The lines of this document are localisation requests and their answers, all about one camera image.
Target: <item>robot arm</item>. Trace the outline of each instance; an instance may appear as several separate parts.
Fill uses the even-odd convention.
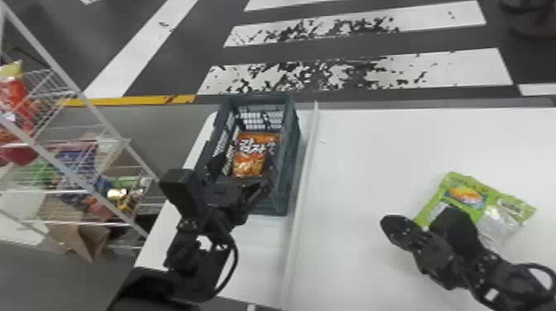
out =
[[[199,310],[195,305],[214,298],[232,278],[238,250],[231,235],[247,221],[252,206],[269,189],[263,181],[219,184],[194,170],[169,170],[159,185],[182,218],[166,253],[168,271],[136,268],[127,277],[109,311],[136,311],[138,306],[159,310]],[[203,247],[200,237],[210,244]],[[229,272],[218,284],[232,255]]]
[[[479,303],[495,311],[556,310],[556,275],[537,264],[513,265],[486,249],[470,217],[446,208],[428,231],[408,218],[385,216],[388,239],[413,254],[419,271],[447,290],[467,289]],[[551,279],[545,288],[530,272],[541,270]]]

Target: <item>dark gray plastic basket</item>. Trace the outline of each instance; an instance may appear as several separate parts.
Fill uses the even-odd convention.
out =
[[[211,158],[226,152],[219,184],[241,183],[261,177],[231,176],[236,138],[239,132],[277,132],[280,139],[271,157],[272,190],[252,210],[255,214],[284,216],[288,212],[295,159],[300,142],[300,126],[293,98],[286,93],[234,95],[220,106],[213,124],[213,133],[206,142],[195,169],[202,171]]]

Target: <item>yellow line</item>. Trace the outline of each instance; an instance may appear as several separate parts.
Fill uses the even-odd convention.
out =
[[[128,96],[123,98],[95,98],[89,101],[96,106],[131,106],[131,105],[165,105],[192,103],[196,95],[161,95],[161,96]],[[70,99],[65,103],[69,107],[84,107],[81,99]]]

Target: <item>green snack bag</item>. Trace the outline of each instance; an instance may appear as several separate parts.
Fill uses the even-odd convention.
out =
[[[477,226],[479,239],[488,248],[498,248],[531,218],[536,208],[503,194],[471,176],[450,172],[439,190],[415,217],[421,227],[430,223],[447,207],[465,211]]]

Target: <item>white table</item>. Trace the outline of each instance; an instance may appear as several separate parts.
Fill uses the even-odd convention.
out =
[[[305,129],[309,116],[300,113]],[[410,253],[392,246],[379,227],[388,213],[413,217],[450,170],[538,207],[501,254],[556,268],[550,242],[556,234],[556,109],[327,110],[315,116],[295,215],[252,217],[234,232],[240,266],[224,297],[288,310],[484,309],[468,292],[446,292],[423,277]],[[210,120],[185,167],[194,165]],[[292,219],[293,229],[286,225]],[[136,266],[161,268],[178,220],[167,204]]]

